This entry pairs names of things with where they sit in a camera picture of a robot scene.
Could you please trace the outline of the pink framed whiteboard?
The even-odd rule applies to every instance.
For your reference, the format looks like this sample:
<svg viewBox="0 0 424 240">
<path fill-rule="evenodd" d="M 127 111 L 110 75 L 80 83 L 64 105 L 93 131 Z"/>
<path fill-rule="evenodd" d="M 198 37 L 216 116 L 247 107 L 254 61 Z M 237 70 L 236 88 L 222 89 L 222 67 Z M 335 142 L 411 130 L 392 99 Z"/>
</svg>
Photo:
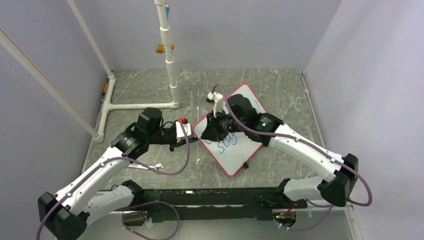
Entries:
<svg viewBox="0 0 424 240">
<path fill-rule="evenodd" d="M 236 94 L 241 94 L 249 99 L 251 105 L 258 113 L 266 112 L 266 109 L 248 84 L 241 84 L 229 95 L 232 96 Z M 200 143 L 230 177 L 234 176 L 243 168 L 244 164 L 262 146 L 261 143 L 250 140 L 242 132 L 229 133 L 226 138 L 220 142 L 201 140 Z"/>
</svg>

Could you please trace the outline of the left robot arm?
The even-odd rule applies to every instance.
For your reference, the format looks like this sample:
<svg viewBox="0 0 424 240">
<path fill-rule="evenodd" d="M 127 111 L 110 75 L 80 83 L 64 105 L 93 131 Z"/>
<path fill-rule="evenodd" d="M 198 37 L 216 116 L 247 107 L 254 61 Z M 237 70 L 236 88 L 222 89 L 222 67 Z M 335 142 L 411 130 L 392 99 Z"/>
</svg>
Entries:
<svg viewBox="0 0 424 240">
<path fill-rule="evenodd" d="M 162 111 L 144 109 L 137 121 L 131 123 L 111 142 L 103 155 L 77 179 L 56 193 L 46 191 L 37 200 L 40 225 L 35 238 L 39 240 L 47 229 L 57 240 L 76 240 L 89 225 L 110 212 L 128 207 L 139 209 L 144 203 L 144 190 L 132 180 L 98 196 L 109 180 L 131 164 L 160 175 L 161 165 L 149 166 L 138 161 L 151 145 L 168 145 L 174 150 L 179 144 L 188 144 L 193 128 L 187 119 L 179 118 L 166 127 Z"/>
</svg>

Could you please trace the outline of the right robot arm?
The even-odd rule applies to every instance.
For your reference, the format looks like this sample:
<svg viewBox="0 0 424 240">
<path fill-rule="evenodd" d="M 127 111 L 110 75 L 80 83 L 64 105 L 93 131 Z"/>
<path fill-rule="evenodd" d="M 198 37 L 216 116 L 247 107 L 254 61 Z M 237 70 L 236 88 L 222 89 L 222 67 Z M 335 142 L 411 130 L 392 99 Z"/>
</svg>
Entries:
<svg viewBox="0 0 424 240">
<path fill-rule="evenodd" d="M 357 182 L 358 159 L 352 154 L 342 156 L 331 152 L 295 133 L 276 116 L 257 112 L 250 100 L 241 94 L 227 100 L 217 92 L 207 95 L 213 110 L 206 115 L 206 127 L 200 138 L 221 142 L 229 134 L 243 133 L 249 140 L 271 147 L 296 158 L 318 176 L 305 179 L 285 178 L 275 191 L 276 203 L 287 208 L 300 200 L 322 199 L 344 207 Z"/>
</svg>

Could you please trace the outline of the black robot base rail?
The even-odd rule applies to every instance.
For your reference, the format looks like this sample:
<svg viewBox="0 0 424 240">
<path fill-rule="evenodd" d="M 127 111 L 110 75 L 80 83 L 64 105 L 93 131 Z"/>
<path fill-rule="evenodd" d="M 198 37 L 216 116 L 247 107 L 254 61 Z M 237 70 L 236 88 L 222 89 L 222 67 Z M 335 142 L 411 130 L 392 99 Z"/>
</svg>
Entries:
<svg viewBox="0 0 424 240">
<path fill-rule="evenodd" d="M 154 223 L 181 220 L 256 219 L 270 221 L 278 212 L 307 208 L 305 200 L 291 201 L 276 187 L 145 189 L 123 211 L 144 211 Z"/>
</svg>

